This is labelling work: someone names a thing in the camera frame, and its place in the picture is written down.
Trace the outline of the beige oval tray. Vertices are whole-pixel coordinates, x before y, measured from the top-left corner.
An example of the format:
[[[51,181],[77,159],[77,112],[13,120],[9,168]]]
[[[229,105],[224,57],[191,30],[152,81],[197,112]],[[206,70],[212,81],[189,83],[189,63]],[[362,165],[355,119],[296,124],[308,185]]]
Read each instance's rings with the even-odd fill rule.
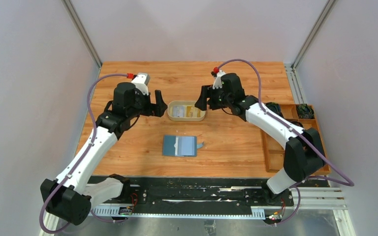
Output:
[[[206,117],[206,111],[195,107],[196,101],[174,100],[168,104],[167,115],[172,121],[198,122]]]

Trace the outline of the blue card holder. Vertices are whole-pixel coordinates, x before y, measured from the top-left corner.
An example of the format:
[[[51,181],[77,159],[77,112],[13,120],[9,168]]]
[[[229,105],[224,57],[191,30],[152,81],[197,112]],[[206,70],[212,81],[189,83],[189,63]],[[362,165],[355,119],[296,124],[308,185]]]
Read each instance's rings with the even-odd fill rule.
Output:
[[[169,157],[196,157],[197,151],[204,146],[196,136],[164,135],[162,155]]]

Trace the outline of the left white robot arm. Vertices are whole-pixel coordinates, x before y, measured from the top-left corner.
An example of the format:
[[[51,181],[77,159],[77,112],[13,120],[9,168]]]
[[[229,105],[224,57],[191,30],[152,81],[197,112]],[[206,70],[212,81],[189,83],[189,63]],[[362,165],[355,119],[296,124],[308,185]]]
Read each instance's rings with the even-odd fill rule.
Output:
[[[160,90],[155,90],[155,103],[145,83],[122,82],[114,89],[113,100],[97,118],[87,142],[69,165],[54,179],[45,179],[40,191],[45,212],[73,225],[80,225],[99,204],[115,199],[126,203],[131,197],[130,180],[111,174],[102,182],[88,186],[88,181],[104,155],[133,127],[131,120],[140,116],[161,117],[167,110]]]

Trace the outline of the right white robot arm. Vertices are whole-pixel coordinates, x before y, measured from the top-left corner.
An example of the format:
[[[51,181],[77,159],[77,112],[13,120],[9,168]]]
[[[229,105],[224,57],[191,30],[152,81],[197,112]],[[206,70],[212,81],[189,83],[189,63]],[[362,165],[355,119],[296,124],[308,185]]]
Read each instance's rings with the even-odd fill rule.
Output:
[[[281,193],[305,180],[326,162],[319,132],[295,125],[265,106],[253,95],[246,95],[235,73],[219,72],[214,83],[201,87],[195,106],[202,111],[229,108],[232,115],[267,133],[284,149],[283,167],[266,181],[261,198],[267,205],[281,199]]]

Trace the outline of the card in tray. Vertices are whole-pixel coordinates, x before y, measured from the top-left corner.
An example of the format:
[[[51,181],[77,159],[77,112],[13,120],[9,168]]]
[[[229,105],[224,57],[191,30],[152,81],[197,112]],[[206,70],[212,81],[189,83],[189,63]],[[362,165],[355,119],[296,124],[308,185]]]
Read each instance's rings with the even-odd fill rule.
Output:
[[[186,117],[186,109],[185,105],[176,105],[172,107],[172,117],[174,118],[185,118]]]

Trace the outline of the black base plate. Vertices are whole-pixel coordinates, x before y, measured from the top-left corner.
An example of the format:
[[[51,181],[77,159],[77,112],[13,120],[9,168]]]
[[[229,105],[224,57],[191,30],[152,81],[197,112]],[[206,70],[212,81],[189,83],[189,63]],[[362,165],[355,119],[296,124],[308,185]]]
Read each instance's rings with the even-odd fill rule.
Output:
[[[110,198],[106,204],[129,207],[134,213],[160,215],[248,215],[251,207],[294,205],[290,190],[266,200],[264,178],[130,177],[128,197]]]

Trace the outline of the right aluminium corner post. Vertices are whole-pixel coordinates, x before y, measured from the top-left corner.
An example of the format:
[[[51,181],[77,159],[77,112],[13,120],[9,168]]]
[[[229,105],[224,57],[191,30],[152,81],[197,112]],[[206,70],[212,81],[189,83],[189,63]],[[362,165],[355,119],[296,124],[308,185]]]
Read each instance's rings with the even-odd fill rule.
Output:
[[[302,62],[303,58],[305,57],[306,52],[308,51],[309,47],[311,46],[313,40],[317,36],[320,28],[323,26],[324,22],[328,18],[330,12],[332,11],[333,7],[337,3],[336,0],[327,0],[322,11],[320,12],[318,18],[316,19],[315,23],[313,24],[308,36],[306,37],[304,43],[302,44],[298,54],[296,55],[293,63],[291,64],[292,70],[296,70],[300,63]]]

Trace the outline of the aluminium corner post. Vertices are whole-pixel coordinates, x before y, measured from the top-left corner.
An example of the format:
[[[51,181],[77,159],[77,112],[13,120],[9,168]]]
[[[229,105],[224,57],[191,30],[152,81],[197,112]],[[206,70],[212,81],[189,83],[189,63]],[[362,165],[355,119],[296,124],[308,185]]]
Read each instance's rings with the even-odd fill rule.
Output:
[[[73,2],[71,0],[61,0],[61,2],[63,3],[69,17],[71,18],[74,26],[76,27],[76,29],[79,33],[80,37],[82,38],[82,41],[84,42],[84,44],[85,44],[88,52],[90,53],[93,61],[95,62],[97,67],[99,69],[101,69],[103,62],[102,62],[94,44],[92,43],[92,40],[91,40],[89,34],[87,33],[85,26],[82,23],[80,16],[76,11]]]
[[[302,62],[303,58],[305,57],[306,52],[308,51],[309,47],[311,46],[313,40],[317,36],[320,28],[323,26],[324,22],[328,18],[330,12],[332,11],[333,7],[337,3],[336,0],[327,0],[322,11],[320,12],[318,18],[316,19],[315,23],[313,24],[308,36],[306,37],[304,43],[302,44],[298,54],[296,55],[293,63],[291,64],[292,70],[296,70],[300,63]]]

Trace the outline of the left aluminium corner post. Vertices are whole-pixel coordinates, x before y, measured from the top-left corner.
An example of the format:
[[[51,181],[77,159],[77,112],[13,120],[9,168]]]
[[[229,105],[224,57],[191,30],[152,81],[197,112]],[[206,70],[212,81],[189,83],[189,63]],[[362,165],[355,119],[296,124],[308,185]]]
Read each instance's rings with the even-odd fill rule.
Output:
[[[99,69],[101,69],[103,62],[102,62],[94,44],[92,43],[92,40],[91,40],[89,34],[87,33],[85,26],[82,23],[80,16],[76,11],[73,2],[71,0],[61,0],[61,2],[63,3],[69,17],[71,18],[74,26],[76,27],[76,29],[79,33],[80,37],[82,38],[82,41],[84,42],[84,44],[85,44],[88,52],[90,53],[93,61],[95,62],[97,67]]]

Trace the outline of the aluminium rail frame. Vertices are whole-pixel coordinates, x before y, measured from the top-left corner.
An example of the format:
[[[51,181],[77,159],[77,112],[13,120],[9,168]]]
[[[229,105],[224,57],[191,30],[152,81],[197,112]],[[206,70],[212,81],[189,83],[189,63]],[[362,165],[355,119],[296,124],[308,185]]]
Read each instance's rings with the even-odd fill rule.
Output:
[[[74,226],[97,216],[111,223],[133,217],[257,219],[275,228],[301,209],[332,210],[339,232],[355,235],[343,194],[326,177],[312,177],[274,197],[265,195],[263,178],[131,177],[120,194],[103,194],[107,182],[108,177],[92,176],[82,194],[62,187],[45,211]]]

